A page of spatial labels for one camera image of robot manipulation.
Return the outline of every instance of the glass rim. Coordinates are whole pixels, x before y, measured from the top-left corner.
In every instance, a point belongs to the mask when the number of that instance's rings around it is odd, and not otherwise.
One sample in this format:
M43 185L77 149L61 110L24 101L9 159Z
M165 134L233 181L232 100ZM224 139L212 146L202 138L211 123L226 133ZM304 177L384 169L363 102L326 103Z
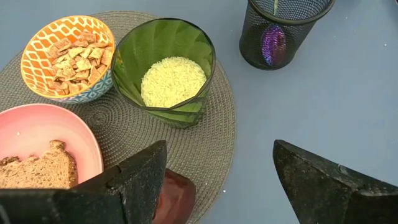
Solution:
M209 42L210 47L213 49L212 59L211 59L213 63L212 63L212 65L211 65L211 73L210 73L210 76L209 76L209 78L206 79L206 82L205 82L205 83L202 85L202 87L199 89L198 93L197 93L195 96L193 96L193 97L191 97L191 98L189 98L189 99L186 99L186 100L184 100L184 101L182 101L182 102L180 102L180 103L178 103L178 104L176 104L176 105L174 105L174 106L172 106L172 107L169 107L169 108L160 108L160 107L140 106L140 105L138 105L136 102L132 101L132 100L131 100L130 98L128 98L126 95L124 95L124 94L121 93L121 91L120 91L120 89L119 89L119 86L117 85L116 80L115 80L115 77L114 77L115 74L114 74L114 72L113 72L113 67L114 67L114 64L115 64L115 61L116 61L116 52L119 50L119 47L120 47L120 45L124 42L124 40L126 40L126 38L129 37L130 34L131 34L134 30L136 30L137 28L142 27L142 26L144 26L144 25L147 25L147 24L149 24L149 23L151 23L151 22L155 22L155 21L183 21L183 22L186 22L188 25L193 26L193 27L199 29L199 30L205 35L206 40ZM191 101L193 101L195 98L198 98L198 96L200 96L200 95L205 91L205 89L209 86L211 80L213 79L214 72L215 72L215 68L216 68L216 50L215 50L214 45L213 45L212 41L210 40L209 36L206 34L206 32L203 31L203 29L201 29L200 27L198 27L198 26L196 26L195 24L193 24L193 23L191 23L191 22L188 22L188 21L186 21L186 20L177 19L177 18L171 18L171 17L170 17L170 18L166 17L166 18L153 19L153 20L147 21L147 22L145 22L145 23L143 23L143 24L140 24L140 25L136 26L135 28L133 28L132 30L130 30L130 31L119 41L118 45L116 46L116 48L115 48L115 50L114 50L114 54L113 54L113 57L112 57L112 63L111 63L111 78L112 78L113 86L115 87L116 91L117 91L127 102L131 103L133 106L136 106L136 107L138 107L138 108L140 108L140 109L147 110L147 111L169 111L169 110L173 110L173 109L179 108L179 107L181 107L181 106L187 105L187 104L189 104Z

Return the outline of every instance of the black mesh cup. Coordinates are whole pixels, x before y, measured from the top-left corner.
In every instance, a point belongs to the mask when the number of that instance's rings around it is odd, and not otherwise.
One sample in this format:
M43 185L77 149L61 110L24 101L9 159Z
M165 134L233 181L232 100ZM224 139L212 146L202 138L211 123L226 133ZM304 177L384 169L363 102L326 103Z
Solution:
M335 0L249 0L239 48L252 66L289 64L317 20Z

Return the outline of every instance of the uncooked rice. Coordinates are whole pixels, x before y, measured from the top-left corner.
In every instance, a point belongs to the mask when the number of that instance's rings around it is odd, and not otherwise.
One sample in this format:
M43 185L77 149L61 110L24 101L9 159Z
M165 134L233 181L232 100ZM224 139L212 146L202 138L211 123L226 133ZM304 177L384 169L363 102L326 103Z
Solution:
M194 61L169 57L151 66L142 78L141 96L146 106L170 108L195 96L206 76Z

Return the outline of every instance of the whole wheat bread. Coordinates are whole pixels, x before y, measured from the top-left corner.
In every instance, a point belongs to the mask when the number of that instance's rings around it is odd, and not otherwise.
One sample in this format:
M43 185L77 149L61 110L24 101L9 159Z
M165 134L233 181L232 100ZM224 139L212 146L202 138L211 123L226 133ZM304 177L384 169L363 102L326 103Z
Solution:
M76 162L65 151L65 143L50 141L43 156L21 161L6 157L0 161L0 189L69 189L78 182Z

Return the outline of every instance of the round placemat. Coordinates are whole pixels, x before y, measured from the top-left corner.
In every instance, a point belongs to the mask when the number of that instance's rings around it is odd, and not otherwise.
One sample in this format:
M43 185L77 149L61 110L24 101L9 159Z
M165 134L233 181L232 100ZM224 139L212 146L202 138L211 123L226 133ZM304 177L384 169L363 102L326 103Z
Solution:
M155 16L132 11L93 15L113 31L116 41L131 29ZM213 205L228 175L235 145L235 109L231 87L217 62L206 111L194 127L175 129L133 107L110 89L90 103L66 105L36 95L22 81L16 55L0 72L0 111L28 103L51 103L81 117L94 132L105 168L111 167L157 140L167 141L167 167L192 180L198 190L189 223L196 223Z

